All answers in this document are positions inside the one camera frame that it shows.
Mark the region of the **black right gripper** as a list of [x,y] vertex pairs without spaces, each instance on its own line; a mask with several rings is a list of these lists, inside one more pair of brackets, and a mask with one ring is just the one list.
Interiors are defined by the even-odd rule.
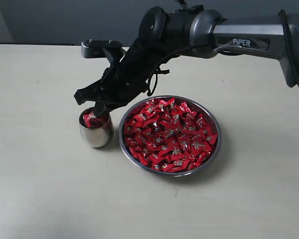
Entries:
[[95,102],[93,112],[96,117],[107,115],[115,105],[126,105],[142,92],[145,81],[165,56],[165,51],[148,48],[136,40],[122,60],[110,68],[101,82],[96,81],[78,89],[74,99],[78,105]]

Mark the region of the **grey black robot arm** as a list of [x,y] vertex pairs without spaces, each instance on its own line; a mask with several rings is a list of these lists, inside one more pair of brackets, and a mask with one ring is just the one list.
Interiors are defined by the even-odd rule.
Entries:
[[87,40],[84,58],[106,58],[110,65],[100,80],[78,89],[77,104],[94,102],[100,116],[126,106],[141,93],[152,95],[152,77],[168,74],[160,66],[178,56],[209,59],[217,54],[251,55],[278,60],[286,84],[299,88],[299,13],[280,10],[274,16],[226,19],[202,5],[172,13],[149,9],[128,50],[121,43]]

